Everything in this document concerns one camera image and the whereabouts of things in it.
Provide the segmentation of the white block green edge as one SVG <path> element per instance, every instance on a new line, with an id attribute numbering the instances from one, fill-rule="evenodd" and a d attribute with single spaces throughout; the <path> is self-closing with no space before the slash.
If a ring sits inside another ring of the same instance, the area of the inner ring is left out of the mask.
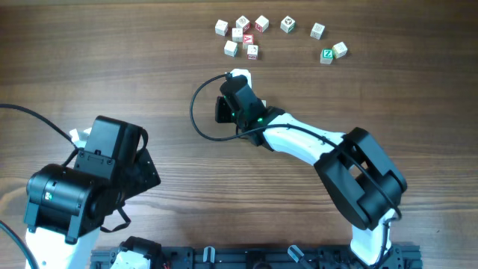
<path id="1" fill-rule="evenodd" d="M 227 40 L 224 46 L 224 54 L 234 57 L 237 54 L 237 51 L 238 51 L 238 44 L 231 40 Z"/>

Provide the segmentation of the white block yellow side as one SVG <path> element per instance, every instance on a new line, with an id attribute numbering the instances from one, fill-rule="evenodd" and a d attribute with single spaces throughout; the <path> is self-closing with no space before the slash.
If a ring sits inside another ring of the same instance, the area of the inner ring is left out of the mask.
<path id="1" fill-rule="evenodd" d="M 341 58 L 347 54 L 348 48 L 344 42 L 339 42 L 332 47 L 335 58 Z"/>

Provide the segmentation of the plain white wooden block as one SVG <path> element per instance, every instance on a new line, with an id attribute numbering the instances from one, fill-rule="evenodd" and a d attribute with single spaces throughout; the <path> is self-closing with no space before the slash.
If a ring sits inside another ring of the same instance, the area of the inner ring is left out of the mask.
<path id="1" fill-rule="evenodd" d="M 243 42 L 243 29 L 242 28 L 233 28 L 232 29 L 232 41 L 236 43 Z"/>

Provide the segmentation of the white block plain picture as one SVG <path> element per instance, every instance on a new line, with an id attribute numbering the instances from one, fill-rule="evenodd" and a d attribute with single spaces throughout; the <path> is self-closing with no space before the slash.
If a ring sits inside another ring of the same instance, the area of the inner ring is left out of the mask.
<path id="1" fill-rule="evenodd" d="M 322 37 L 324 31 L 325 31 L 325 26 L 316 22 L 311 29 L 310 36 L 313 37 L 314 39 L 319 40 Z"/>

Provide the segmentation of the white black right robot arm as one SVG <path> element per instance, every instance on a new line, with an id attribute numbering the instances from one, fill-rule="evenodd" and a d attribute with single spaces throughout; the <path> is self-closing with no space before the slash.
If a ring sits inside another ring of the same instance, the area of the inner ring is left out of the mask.
<path id="1" fill-rule="evenodd" d="M 226 73 L 216 105 L 219 123 L 234 123 L 251 144 L 283 152 L 316 170 L 335 207 L 352 224 L 350 247 L 365 265 L 378 268 L 391 250 L 389 228 L 407 183 L 373 135 L 361 128 L 328 132 L 267 107 L 252 91 L 248 70 Z"/>

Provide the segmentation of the white block green panda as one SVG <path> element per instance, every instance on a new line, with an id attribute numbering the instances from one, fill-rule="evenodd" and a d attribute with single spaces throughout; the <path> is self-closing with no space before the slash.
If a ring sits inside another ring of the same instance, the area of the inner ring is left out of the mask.
<path id="1" fill-rule="evenodd" d="M 286 16 L 282 21 L 280 28 L 285 32 L 285 33 L 291 33 L 295 27 L 296 21 L 291 18 L 290 16 Z"/>

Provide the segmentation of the green letter Z block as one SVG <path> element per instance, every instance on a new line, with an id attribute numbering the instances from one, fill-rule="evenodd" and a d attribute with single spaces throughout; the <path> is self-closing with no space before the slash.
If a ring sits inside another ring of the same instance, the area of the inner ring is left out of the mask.
<path id="1" fill-rule="evenodd" d="M 334 52 L 332 49 L 323 49 L 320 54 L 320 62 L 322 64 L 331 64 L 334 59 Z"/>

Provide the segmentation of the white block red number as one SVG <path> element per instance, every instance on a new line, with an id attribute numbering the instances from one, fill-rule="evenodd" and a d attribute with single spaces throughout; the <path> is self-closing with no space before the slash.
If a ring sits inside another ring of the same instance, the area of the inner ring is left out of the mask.
<path id="1" fill-rule="evenodd" d="M 247 47 L 246 53 L 248 60 L 257 60 L 258 59 L 258 46 L 249 44 Z"/>

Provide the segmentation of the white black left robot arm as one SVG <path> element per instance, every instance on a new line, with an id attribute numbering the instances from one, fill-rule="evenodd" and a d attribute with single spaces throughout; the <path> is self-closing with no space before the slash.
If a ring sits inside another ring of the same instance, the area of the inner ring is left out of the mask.
<path id="1" fill-rule="evenodd" d="M 29 179 L 24 222 L 26 244 L 39 268 L 84 268 L 108 215 L 161 180 L 146 145 L 147 131 L 98 116 L 93 126 L 69 132 L 75 151 L 63 164 L 48 164 Z"/>

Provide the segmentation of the red letter A block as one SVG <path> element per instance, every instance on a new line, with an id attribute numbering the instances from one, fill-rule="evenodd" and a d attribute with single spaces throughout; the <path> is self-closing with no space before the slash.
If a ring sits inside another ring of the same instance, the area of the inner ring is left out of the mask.
<path id="1" fill-rule="evenodd" d="M 242 44 L 243 49 L 247 49 L 249 45 L 254 44 L 254 36 L 252 34 L 244 34 Z"/>

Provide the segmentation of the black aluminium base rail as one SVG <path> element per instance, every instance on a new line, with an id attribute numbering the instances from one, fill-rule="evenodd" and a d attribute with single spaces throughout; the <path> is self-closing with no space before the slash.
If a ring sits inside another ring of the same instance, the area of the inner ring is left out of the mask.
<path id="1" fill-rule="evenodd" d="M 367 268 L 347 245 L 317 248 L 163 247 L 131 236 L 118 247 L 94 250 L 91 268 Z"/>

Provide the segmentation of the white block red letter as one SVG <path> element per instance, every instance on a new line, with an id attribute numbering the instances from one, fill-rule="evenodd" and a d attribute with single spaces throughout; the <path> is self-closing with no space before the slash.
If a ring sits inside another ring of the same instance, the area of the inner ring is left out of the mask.
<path id="1" fill-rule="evenodd" d="M 255 21 L 255 29 L 261 33 L 264 33 L 270 24 L 269 19 L 265 16 L 260 15 Z"/>

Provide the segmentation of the white block far left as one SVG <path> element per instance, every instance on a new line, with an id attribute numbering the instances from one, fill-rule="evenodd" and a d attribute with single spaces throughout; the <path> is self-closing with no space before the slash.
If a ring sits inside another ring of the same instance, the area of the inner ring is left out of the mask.
<path id="1" fill-rule="evenodd" d="M 224 20 L 218 19 L 214 29 L 216 34 L 220 36 L 226 36 L 229 29 L 229 24 Z"/>

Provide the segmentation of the white block red picture top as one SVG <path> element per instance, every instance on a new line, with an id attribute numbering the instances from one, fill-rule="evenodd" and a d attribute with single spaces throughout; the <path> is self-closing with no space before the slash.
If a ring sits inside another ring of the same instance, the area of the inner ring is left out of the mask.
<path id="1" fill-rule="evenodd" d="M 245 33 L 250 28 L 250 21 L 245 16 L 240 16 L 236 20 L 236 27 L 241 28 L 243 33 Z"/>

